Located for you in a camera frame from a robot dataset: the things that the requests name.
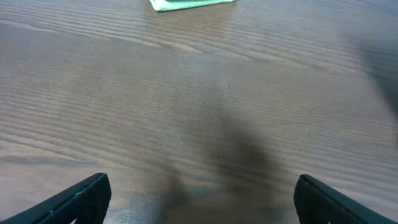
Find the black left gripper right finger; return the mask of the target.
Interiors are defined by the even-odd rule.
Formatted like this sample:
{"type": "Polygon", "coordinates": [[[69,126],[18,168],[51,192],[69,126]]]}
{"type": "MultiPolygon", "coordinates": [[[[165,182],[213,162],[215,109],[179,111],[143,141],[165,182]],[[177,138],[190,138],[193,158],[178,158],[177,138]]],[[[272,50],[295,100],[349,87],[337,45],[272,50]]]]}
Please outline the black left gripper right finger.
{"type": "Polygon", "coordinates": [[[296,183],[294,205],[300,224],[397,224],[308,174],[296,183]]]}

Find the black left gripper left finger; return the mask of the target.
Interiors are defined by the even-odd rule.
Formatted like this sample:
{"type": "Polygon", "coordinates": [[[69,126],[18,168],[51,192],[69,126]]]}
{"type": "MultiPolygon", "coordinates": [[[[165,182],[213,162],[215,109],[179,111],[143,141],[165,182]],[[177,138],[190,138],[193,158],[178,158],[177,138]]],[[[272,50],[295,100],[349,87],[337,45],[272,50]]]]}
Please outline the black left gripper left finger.
{"type": "Polygon", "coordinates": [[[108,175],[96,173],[1,224],[102,224],[110,200],[108,175]]]}

